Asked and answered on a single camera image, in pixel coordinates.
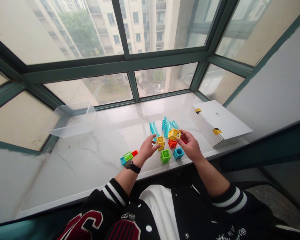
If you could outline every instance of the striped cuff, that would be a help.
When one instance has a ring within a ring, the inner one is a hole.
[[[112,178],[110,182],[107,183],[101,190],[101,192],[111,201],[113,201],[116,204],[120,204],[123,207],[126,206],[126,203],[129,200],[128,195],[123,190],[123,188],[120,186],[120,184]]]
[[[247,195],[236,186],[230,186],[224,194],[212,199],[214,206],[230,214],[238,212],[246,203]]]

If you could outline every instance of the clear plastic container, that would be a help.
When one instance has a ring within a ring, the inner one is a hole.
[[[66,104],[54,110],[46,132],[62,138],[91,132],[95,119],[91,101]]]

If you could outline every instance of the tree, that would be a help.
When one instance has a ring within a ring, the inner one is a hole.
[[[96,30],[85,10],[61,13],[59,16],[83,57],[104,55]]]
[[[153,79],[153,82],[156,84],[159,84],[161,81],[163,81],[164,76],[163,76],[162,70],[161,69],[154,70],[154,72],[152,74],[152,79]]]

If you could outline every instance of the person's left hand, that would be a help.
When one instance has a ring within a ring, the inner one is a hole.
[[[138,154],[135,156],[139,156],[144,162],[154,154],[154,152],[160,148],[160,145],[157,145],[152,139],[156,137],[156,134],[152,134],[144,140],[143,144],[140,147]]]

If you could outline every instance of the varsity jacket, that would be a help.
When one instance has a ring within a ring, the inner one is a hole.
[[[171,189],[180,239],[300,239],[300,231],[277,225],[271,210],[234,185],[221,196],[208,197],[194,185]],[[55,239],[160,239],[150,208],[129,199],[112,179],[94,190]]]

